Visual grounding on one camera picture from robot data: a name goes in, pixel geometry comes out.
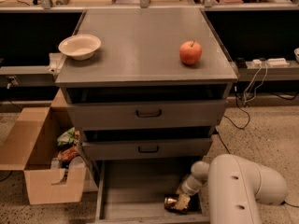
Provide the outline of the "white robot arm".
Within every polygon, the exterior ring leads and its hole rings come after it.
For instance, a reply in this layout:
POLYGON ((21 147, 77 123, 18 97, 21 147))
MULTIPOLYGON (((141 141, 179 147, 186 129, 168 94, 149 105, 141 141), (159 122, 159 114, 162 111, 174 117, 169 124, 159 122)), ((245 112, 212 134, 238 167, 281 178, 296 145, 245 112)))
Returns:
POLYGON ((191 197, 207 186, 210 224, 262 224, 258 205, 280 205, 288 194, 277 171, 232 154, 211 163, 198 161, 181 182, 174 208, 183 211, 191 197))

